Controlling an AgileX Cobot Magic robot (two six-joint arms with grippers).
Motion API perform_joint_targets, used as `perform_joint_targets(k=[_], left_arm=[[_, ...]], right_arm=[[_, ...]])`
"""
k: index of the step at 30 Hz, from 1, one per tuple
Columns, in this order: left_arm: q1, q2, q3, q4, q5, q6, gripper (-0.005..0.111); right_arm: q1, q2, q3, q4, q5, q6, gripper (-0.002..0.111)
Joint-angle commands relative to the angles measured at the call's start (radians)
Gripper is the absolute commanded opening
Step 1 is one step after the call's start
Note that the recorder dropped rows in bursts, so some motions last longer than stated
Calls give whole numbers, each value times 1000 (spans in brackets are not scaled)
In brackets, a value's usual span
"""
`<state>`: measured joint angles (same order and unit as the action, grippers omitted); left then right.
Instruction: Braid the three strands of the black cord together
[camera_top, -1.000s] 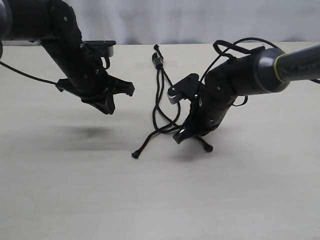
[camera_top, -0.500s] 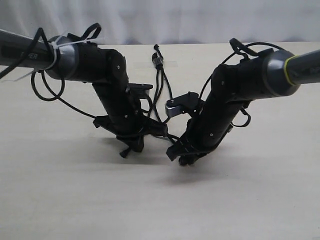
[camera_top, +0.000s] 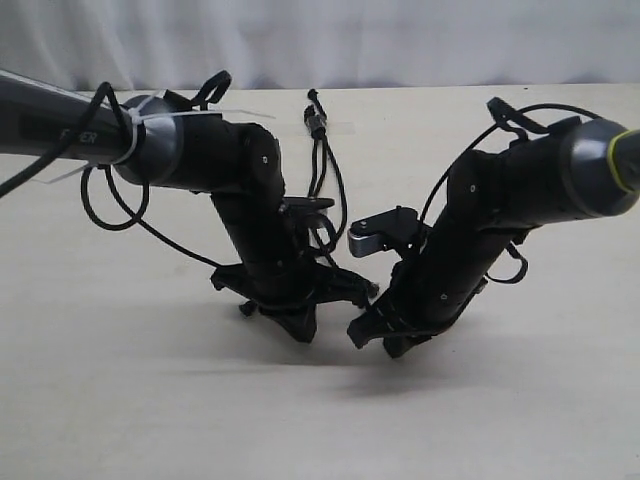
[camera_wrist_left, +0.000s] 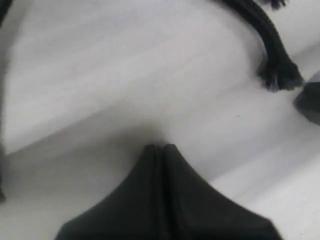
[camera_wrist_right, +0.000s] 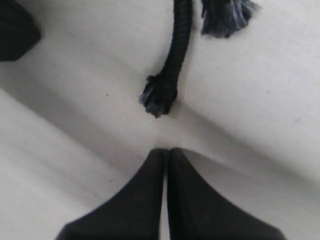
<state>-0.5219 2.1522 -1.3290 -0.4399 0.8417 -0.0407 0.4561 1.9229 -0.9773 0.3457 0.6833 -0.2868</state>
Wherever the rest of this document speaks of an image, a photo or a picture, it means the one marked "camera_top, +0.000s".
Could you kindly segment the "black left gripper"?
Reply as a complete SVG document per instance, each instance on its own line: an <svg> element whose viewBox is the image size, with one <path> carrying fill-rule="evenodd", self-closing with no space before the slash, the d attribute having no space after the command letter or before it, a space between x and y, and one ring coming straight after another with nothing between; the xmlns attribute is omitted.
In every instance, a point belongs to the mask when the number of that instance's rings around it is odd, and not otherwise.
<svg viewBox="0 0 640 480"><path fill-rule="evenodd" d="M246 262L216 268L211 283L246 300L241 312L270 317L296 342L310 344L317 332L316 306L347 301L364 308L378 285L343 268L313 259Z"/></svg>

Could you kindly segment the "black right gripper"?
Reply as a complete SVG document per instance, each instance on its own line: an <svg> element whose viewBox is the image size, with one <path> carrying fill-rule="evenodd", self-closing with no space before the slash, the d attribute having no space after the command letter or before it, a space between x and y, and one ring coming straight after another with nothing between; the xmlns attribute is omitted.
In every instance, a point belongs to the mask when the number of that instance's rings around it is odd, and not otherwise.
<svg viewBox="0 0 640 480"><path fill-rule="evenodd" d="M358 318L347 335L357 349L373 339L399 359L426 339L448 330L486 283L488 260L476 253L429 251L403 267L389 288Z"/></svg>

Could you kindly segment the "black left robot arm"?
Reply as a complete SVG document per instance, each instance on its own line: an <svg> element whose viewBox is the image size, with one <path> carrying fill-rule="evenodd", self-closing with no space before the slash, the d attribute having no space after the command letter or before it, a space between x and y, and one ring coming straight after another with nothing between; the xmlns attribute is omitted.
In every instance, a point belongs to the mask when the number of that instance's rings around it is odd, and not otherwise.
<svg viewBox="0 0 640 480"><path fill-rule="evenodd" d="M108 83L89 97L3 71L1 150L32 163L1 190L10 193L70 159L80 163L83 180L101 170L144 192L206 194L239 256L215 266L214 288L241 296L243 314L261 313L308 343L318 305L364 308L378 289L332 262L341 231L325 215L331 201L286 195L278 140L257 123L233 123L215 110L229 83L223 71L191 98L167 91L120 102Z"/></svg>

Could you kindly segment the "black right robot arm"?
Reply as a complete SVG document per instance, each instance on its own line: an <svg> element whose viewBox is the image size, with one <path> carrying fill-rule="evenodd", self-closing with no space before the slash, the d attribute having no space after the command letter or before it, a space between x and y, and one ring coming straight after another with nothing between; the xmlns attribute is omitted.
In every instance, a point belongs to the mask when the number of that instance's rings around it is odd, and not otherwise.
<svg viewBox="0 0 640 480"><path fill-rule="evenodd" d="M451 328L499 256L516 255L531 231L619 216L638 200L639 134L607 119L566 119L499 153L469 150L449 170L434 224L398 206L351 225L353 256L393 250L400 259L348 336L357 347L379 339L398 358Z"/></svg>

